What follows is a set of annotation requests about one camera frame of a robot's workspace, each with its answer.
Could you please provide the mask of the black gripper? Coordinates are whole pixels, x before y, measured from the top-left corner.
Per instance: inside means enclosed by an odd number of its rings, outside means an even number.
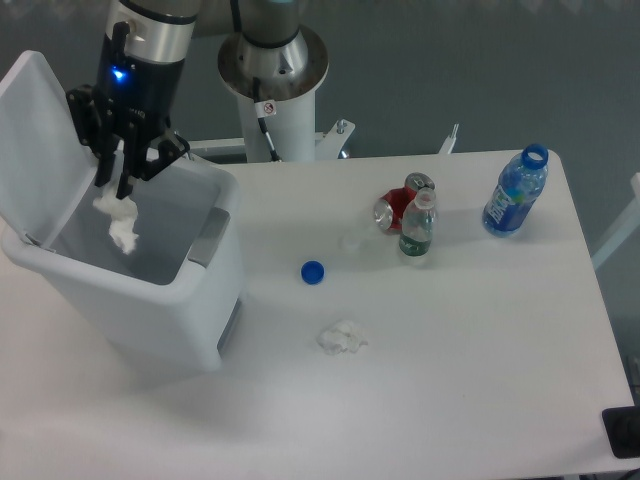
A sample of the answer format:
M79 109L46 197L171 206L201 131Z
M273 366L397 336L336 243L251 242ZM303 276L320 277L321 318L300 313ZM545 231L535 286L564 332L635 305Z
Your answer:
M78 140L98 160L96 187L111 180L124 144L117 199L132 193L134 179L150 180L190 150L170 121L184 62L154 63L127 52L139 30L132 20L117 21L105 34L96 83L65 92Z

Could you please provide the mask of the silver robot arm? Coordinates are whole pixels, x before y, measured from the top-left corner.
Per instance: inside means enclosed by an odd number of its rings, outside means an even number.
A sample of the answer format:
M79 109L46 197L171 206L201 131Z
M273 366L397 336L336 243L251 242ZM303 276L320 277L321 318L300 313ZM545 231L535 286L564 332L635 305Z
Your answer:
M201 1L111 2L96 81L66 93L78 140L98 161L94 182L113 183L119 200L190 150L170 113L203 11ZM249 160L311 160L312 61L298 2L233 1L230 13L218 65L239 97Z

